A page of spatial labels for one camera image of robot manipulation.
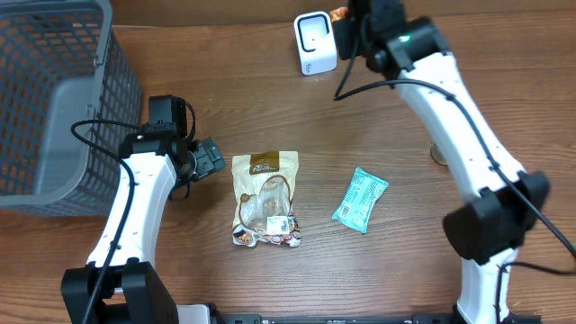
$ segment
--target snack bag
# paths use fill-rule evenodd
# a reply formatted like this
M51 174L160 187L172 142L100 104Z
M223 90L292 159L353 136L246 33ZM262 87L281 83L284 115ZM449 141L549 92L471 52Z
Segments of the snack bag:
M300 229L293 197L298 152L275 151L232 159L236 213L232 242L254 247L258 241L298 247Z

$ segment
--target white box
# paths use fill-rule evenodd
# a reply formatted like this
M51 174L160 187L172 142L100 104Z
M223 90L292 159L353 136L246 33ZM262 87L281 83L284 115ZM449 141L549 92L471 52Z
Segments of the white box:
M338 63L330 16L325 12L301 14L294 32L302 73L306 76L333 70Z

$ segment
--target gray plastic basket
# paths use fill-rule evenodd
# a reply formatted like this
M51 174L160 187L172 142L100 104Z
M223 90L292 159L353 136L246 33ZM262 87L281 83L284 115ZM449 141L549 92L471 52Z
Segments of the gray plastic basket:
M75 139L70 126L92 118L136 124L141 96L107 0L0 1L0 207L107 214L119 166ZM131 131L79 130L113 152Z

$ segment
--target food package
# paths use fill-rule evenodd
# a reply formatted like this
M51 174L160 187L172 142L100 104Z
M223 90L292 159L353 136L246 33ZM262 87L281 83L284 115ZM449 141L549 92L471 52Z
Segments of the food package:
M374 204L382 197L386 188L386 181L357 167L344 200L332 215L332 220L339 220L350 229L366 234Z
M232 159L236 213L232 242L255 247L259 241L298 247L293 197L298 152L275 151Z

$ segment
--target wooden table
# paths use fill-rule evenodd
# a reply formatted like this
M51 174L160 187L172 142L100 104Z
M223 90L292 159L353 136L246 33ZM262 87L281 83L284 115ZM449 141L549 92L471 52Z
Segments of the wooden table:
M576 239L576 11L486 13L436 19L472 96L515 158L543 169L545 212ZM447 169L429 155L422 122L389 89L335 103L346 63L303 77L290 23L117 30L144 95L172 94L196 110L198 138L213 136L228 167L169 202L157 271L179 304L266 316L384 316L449 312L460 259L441 221L461 206ZM347 88L380 79L357 61ZM147 106L142 121L147 120ZM232 245L234 155L297 150L302 244ZM331 220L356 167L390 183L361 235ZM92 251L105 217L0 216L0 322L68 322L59 285ZM572 261L543 225L519 259ZM574 322L576 281L514 269L509 305L547 322Z

